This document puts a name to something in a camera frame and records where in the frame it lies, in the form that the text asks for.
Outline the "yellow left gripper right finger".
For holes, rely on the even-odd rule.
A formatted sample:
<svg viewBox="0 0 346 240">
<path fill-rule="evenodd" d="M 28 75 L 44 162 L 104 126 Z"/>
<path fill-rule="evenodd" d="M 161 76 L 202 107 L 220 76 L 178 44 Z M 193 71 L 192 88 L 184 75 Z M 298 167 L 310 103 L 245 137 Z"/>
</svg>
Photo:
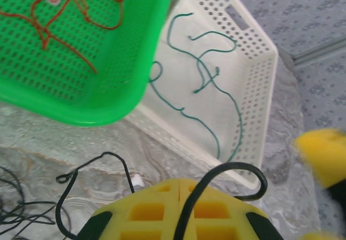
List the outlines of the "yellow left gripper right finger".
<svg viewBox="0 0 346 240">
<path fill-rule="evenodd" d="M 212 187 L 194 205 L 184 239 L 282 239 L 259 208 Z"/>
</svg>

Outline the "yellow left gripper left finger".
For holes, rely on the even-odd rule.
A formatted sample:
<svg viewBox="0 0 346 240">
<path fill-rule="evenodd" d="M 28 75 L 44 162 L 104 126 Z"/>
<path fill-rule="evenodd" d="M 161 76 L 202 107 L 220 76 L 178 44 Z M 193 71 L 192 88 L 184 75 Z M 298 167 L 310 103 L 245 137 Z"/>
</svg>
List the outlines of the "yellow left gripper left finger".
<svg viewBox="0 0 346 240">
<path fill-rule="evenodd" d="M 96 210 L 76 239 L 173 239 L 179 180 L 168 179 Z"/>
</svg>

